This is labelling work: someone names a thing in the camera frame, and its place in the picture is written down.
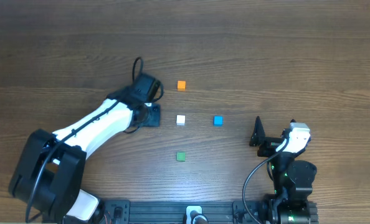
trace cube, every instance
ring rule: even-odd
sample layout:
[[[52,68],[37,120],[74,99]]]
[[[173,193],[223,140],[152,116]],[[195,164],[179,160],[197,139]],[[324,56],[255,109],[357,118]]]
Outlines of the cube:
[[[177,125],[185,125],[185,115],[177,115]]]
[[[186,82],[185,81],[178,81],[177,90],[178,91],[185,91]]]
[[[185,152],[177,152],[177,161],[185,162],[186,153]]]
[[[222,126],[222,116],[214,116],[214,126]]]

